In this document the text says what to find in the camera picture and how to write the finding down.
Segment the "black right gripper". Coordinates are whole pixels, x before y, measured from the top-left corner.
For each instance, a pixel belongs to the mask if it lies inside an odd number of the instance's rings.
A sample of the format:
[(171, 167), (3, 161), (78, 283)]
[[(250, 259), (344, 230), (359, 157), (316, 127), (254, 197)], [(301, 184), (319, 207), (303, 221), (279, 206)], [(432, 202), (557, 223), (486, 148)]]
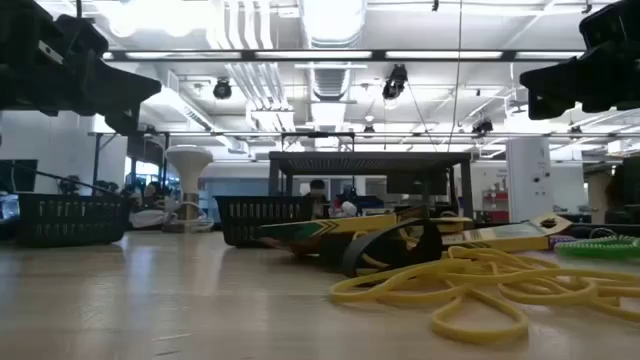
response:
[(529, 70), (519, 76), (528, 89), (528, 116), (549, 120), (576, 107), (586, 113), (640, 108), (640, 42), (606, 42), (580, 57)]

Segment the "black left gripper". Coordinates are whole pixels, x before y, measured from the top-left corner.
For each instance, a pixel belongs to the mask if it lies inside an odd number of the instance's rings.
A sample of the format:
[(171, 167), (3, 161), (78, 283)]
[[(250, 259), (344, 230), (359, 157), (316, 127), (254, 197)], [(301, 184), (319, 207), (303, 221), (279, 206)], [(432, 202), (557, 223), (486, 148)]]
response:
[(111, 67), (92, 50), (64, 55), (58, 17), (35, 0), (0, 0), (0, 110), (100, 113), (116, 133), (135, 134), (141, 104), (162, 84)]

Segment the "yellow crayon box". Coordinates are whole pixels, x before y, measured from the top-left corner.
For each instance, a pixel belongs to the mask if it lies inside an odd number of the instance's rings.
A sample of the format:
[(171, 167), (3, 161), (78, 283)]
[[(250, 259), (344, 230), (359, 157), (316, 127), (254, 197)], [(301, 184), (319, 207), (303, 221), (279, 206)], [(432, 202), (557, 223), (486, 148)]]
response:
[(441, 234), (455, 234), (465, 230), (473, 229), (475, 223), (472, 219), (466, 217), (439, 217), (431, 218)]
[(331, 247), (349, 243), (355, 234), (368, 234), (391, 228), (404, 220), (428, 218), (425, 205), (382, 215), (327, 218), (303, 222), (260, 226), (257, 240), (296, 255), (320, 254)]
[(548, 250), (549, 237), (568, 229), (572, 222), (554, 213), (548, 213), (520, 223), (465, 230), (443, 235), (445, 247), (490, 248), (513, 253)]

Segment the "green spiral wrist coil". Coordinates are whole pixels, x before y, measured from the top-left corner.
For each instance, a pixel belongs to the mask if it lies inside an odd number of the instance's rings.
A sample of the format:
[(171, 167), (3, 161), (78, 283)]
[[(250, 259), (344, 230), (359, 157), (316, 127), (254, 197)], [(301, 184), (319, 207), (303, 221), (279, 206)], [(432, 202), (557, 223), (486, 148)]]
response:
[(609, 260), (640, 259), (640, 237), (611, 235), (593, 239), (557, 243), (554, 252), (561, 256)]

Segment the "yellow rubber band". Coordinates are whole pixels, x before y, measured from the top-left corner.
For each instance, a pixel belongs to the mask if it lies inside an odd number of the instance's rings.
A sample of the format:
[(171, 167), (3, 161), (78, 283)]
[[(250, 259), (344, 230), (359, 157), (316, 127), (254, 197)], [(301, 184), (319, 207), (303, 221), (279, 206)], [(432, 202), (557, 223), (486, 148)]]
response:
[[(504, 284), (544, 280), (546, 277), (569, 276), (584, 283), (578, 290), (564, 290), (552, 283), (556, 293), (530, 294), (511, 290)], [(526, 270), (508, 274), (477, 275), (466, 273), (441, 273), (443, 280), (463, 284), (497, 284), (502, 295), (514, 302), (529, 305), (587, 305), (607, 315), (626, 321), (640, 323), (640, 312), (631, 312), (609, 305), (600, 300), (598, 294), (602, 290), (607, 294), (619, 294), (624, 297), (636, 296), (640, 291), (640, 277), (613, 272), (601, 272), (584, 269), (551, 268)]]
[(512, 255), (493, 248), (465, 248), (452, 246), (447, 249), (449, 258), (472, 259), (485, 263), (495, 263), (498, 267), (519, 270), (557, 269), (558, 265), (539, 258)]
[(403, 293), (421, 286), (425, 282), (437, 280), (437, 276), (461, 265), (459, 260), (436, 261), (403, 268), (371, 273), (341, 281), (329, 292), (330, 300), (336, 303), (383, 301), (399, 304), (430, 304), (451, 300), (465, 295), (472, 287), (469, 284), (450, 285), (435, 292)]
[[(503, 329), (468, 329), (450, 325), (447, 320), (462, 308), (466, 296), (483, 303), (510, 317), (514, 324)], [(484, 292), (471, 289), (465, 295), (456, 296), (450, 303), (435, 310), (431, 316), (431, 330), (449, 340), (470, 344), (497, 344), (511, 341), (528, 334), (528, 317), (519, 309)]]

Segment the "white pillar cabinet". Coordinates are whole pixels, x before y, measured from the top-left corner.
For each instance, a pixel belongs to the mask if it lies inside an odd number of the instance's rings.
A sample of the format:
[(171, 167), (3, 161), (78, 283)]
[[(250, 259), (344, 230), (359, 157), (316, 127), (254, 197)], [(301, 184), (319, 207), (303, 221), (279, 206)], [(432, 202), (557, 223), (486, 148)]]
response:
[(510, 221), (534, 219), (553, 209), (549, 139), (513, 138), (506, 144)]

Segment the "person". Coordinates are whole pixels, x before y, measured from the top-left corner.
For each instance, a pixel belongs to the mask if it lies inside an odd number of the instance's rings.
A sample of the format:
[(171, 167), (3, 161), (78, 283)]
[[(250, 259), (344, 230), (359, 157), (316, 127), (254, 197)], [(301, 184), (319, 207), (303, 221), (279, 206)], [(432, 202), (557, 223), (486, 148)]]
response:
[(329, 200), (326, 197), (326, 184), (322, 179), (310, 181), (309, 191), (303, 197), (311, 203), (313, 219), (329, 217)]
[(146, 184), (139, 192), (130, 195), (132, 200), (132, 211), (142, 210), (162, 210), (165, 208), (164, 193), (157, 181)]

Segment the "red cabinet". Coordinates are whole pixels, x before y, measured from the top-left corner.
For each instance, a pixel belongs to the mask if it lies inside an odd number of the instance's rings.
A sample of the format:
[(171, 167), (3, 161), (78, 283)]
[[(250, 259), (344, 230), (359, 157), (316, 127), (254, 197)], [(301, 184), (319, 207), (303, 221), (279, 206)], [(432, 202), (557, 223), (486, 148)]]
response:
[(484, 190), (482, 193), (482, 211), (493, 223), (509, 221), (508, 192), (504, 190)]

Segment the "dark wall monitor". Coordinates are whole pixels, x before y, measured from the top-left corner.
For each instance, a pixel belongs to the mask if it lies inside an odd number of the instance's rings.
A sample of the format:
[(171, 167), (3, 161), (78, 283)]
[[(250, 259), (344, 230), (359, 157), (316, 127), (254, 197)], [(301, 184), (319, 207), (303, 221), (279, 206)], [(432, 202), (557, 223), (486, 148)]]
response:
[(0, 192), (33, 192), (38, 160), (0, 160)]

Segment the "black aluminium table frame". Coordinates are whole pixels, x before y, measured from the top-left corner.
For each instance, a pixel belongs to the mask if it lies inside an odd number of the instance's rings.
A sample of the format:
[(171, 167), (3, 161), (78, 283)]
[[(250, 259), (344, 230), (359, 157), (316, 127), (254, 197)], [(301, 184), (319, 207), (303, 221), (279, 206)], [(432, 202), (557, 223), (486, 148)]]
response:
[[(617, 234), (640, 236), (640, 224), (589, 224), (589, 223), (573, 223), (567, 229), (562, 231), (563, 235), (589, 236), (589, 232), (596, 228), (609, 229)], [(82, 244), (109, 244), (120, 241), (126, 232), (140, 232), (129, 226), (125, 230), (108, 231), (106, 235), (98, 234), (96, 238), (91, 237), (89, 240), (71, 239), (69, 243), (51, 243), (51, 246), (80, 246)], [(20, 238), (19, 221), (0, 222), (0, 242), (9, 242)]]

